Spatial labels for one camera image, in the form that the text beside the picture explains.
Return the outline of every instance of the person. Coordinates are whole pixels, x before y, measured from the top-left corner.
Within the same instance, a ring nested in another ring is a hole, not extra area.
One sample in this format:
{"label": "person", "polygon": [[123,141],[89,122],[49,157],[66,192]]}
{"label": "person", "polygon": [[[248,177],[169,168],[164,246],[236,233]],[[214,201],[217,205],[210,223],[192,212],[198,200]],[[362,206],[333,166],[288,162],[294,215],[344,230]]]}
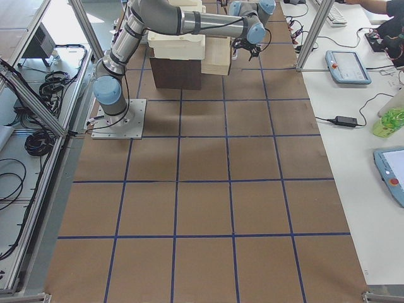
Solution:
{"label": "person", "polygon": [[397,37],[403,31],[404,0],[345,0],[345,3],[359,4],[371,13],[393,17],[376,29],[382,39],[385,36]]}

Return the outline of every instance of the red button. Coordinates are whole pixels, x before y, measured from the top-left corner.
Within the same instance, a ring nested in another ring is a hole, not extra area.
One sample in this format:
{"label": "red button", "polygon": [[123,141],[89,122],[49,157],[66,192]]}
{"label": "red button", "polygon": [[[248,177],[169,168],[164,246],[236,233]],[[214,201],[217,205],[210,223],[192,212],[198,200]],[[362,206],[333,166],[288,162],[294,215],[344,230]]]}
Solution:
{"label": "red button", "polygon": [[400,182],[398,182],[398,179],[396,179],[396,178],[390,179],[389,182],[392,186],[397,186],[400,183]]}

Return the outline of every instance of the device screen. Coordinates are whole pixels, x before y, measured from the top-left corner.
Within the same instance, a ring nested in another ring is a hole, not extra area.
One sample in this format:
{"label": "device screen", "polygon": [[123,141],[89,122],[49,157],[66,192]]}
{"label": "device screen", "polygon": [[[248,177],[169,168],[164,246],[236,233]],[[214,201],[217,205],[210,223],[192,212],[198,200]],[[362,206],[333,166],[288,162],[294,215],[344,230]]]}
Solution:
{"label": "device screen", "polygon": [[389,151],[383,153],[391,170],[398,179],[401,187],[404,187],[404,150]]}
{"label": "device screen", "polygon": [[367,79],[355,53],[333,52],[333,56],[343,80],[357,81]]}

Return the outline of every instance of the green bottle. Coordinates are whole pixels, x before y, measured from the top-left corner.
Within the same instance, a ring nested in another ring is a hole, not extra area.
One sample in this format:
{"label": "green bottle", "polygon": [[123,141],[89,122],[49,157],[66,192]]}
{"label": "green bottle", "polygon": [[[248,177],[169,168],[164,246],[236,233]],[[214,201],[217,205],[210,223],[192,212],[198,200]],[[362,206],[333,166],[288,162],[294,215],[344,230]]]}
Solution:
{"label": "green bottle", "polygon": [[404,126],[404,108],[390,109],[373,125],[373,134],[388,138]]}

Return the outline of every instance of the mounting plate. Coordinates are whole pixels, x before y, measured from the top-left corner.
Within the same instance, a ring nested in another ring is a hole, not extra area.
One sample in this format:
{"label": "mounting plate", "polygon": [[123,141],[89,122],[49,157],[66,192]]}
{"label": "mounting plate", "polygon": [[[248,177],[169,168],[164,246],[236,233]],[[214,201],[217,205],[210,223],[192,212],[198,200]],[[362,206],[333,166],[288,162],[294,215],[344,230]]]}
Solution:
{"label": "mounting plate", "polygon": [[[141,139],[143,134],[143,125],[145,121],[146,99],[129,99],[129,111],[134,112],[134,117],[120,128],[103,128],[107,126],[105,119],[98,120],[94,125],[96,129],[91,137],[95,140],[115,140],[115,139]],[[100,107],[98,116],[103,116],[104,111]]]}

